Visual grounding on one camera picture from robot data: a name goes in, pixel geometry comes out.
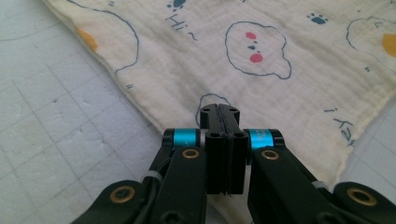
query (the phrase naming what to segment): white cloth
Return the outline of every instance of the white cloth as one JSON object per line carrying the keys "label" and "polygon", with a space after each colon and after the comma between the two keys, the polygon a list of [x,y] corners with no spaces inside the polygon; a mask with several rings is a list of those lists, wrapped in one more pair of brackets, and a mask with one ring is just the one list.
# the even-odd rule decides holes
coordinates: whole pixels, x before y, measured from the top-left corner
{"label": "white cloth", "polygon": [[[396,93],[390,0],[44,1],[160,132],[229,104],[241,128],[279,129],[330,186]],[[250,221],[246,195],[210,200]]]}

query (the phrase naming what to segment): table surface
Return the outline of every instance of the table surface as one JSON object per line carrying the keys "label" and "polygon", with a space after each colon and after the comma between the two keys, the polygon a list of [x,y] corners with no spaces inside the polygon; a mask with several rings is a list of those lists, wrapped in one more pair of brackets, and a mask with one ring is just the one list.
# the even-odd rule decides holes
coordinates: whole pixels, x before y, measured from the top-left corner
{"label": "table surface", "polygon": [[[161,135],[41,1],[4,0],[0,11],[0,223],[69,223],[110,183],[139,180]],[[396,203],[395,136],[393,100],[342,181]],[[223,223],[210,206],[206,217]]]}

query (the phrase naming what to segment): pink cheek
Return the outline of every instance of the pink cheek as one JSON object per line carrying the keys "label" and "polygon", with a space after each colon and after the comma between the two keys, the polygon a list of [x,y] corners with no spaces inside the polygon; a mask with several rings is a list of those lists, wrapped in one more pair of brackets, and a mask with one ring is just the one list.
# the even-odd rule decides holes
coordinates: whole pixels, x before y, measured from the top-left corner
{"label": "pink cheek", "polygon": [[251,33],[251,32],[247,32],[247,33],[246,33],[246,36],[247,36],[247,38],[249,38],[249,39],[256,39],[256,38],[257,38],[257,36],[256,36],[255,34]]}
{"label": "pink cheek", "polygon": [[262,62],[262,60],[263,60],[263,57],[259,53],[255,53],[250,56],[250,61],[253,63],[260,63],[260,62]]}

